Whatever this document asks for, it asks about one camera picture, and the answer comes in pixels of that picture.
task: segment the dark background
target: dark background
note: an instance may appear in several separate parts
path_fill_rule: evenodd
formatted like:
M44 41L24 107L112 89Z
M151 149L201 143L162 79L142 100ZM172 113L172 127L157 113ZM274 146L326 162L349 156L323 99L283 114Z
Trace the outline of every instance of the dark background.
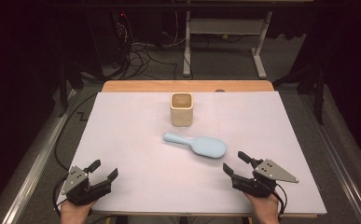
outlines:
M80 65L66 69L72 74L67 78L79 87L79 71L100 74L102 64L120 62L122 55L117 50L102 51L103 46L117 47L108 14L48 14L41 6L27 0L0 3L0 192L54 107L51 94L59 84L63 57ZM167 20L173 13L129 15L135 32L157 45L162 30L175 33L175 25L168 22L174 20ZM312 24L316 17L320 20ZM180 30L184 30L183 18L185 13L179 13ZM351 10L340 15L273 13L268 37L292 38L309 32L294 70L315 55L324 58L326 83L361 148L361 1L353 1Z

